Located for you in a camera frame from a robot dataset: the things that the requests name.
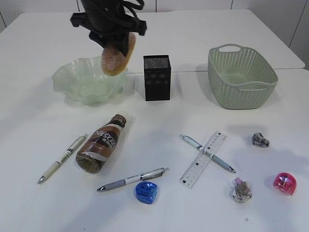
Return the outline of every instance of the clear plastic ruler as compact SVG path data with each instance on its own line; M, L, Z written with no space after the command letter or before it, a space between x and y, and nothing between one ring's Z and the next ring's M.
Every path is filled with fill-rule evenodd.
M207 165L211 161L211 157L214 156L221 145L227 139L227 135L215 132L205 144L202 151L198 154L195 160L191 163L187 171L182 175L180 181L189 188L192 188L197 179L201 176Z

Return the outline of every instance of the pen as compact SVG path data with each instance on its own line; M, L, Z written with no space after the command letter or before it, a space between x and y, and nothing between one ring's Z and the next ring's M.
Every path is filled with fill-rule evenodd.
M152 178L156 178L162 176L164 172L168 171L169 168L159 168L150 172L142 173L140 175L131 176L127 179L118 180L116 182L112 182L110 184L104 185L97 189L97 192L104 192L114 188L122 187L128 184L132 184L134 182L149 180Z
M78 139L72 143L71 146L67 149L67 151L61 156L39 179L38 184L43 183L46 179L52 176L55 171L70 157L72 153L82 144L82 142L86 139L87 134L80 136Z
M212 156L209 152L207 152L206 150L203 149L203 146L201 144L199 144L197 141L195 141L193 138L180 134L179 135L184 141L186 141L188 144L190 144L192 147L195 147L197 150L199 150L200 152L202 152L204 155L208 156L209 158L211 158L212 161L214 161L216 164L220 165L222 168L224 168L225 170L229 171L230 173L236 173L236 171L234 170L234 168L232 168L229 164L225 163L222 159L220 159L217 156Z

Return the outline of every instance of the pink pencil sharpener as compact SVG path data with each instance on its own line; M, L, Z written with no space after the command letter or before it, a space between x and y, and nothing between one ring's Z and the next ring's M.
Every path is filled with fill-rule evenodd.
M280 173L274 181L274 187L286 195L292 195L297 186L295 178L288 173Z

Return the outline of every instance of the bottle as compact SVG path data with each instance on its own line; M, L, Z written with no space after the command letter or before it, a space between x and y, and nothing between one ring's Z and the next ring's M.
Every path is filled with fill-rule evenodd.
M90 173L98 173L114 151L120 132L126 125L126 114L117 113L98 129L76 154L76 162Z

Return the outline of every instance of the sponge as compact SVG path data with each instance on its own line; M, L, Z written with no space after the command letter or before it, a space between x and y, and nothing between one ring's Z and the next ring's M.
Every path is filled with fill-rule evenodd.
M135 46L136 37L133 32L128 36L128 52L124 56L121 51L113 46L106 46L102 52L101 66L108 76L116 76L121 73L128 64Z

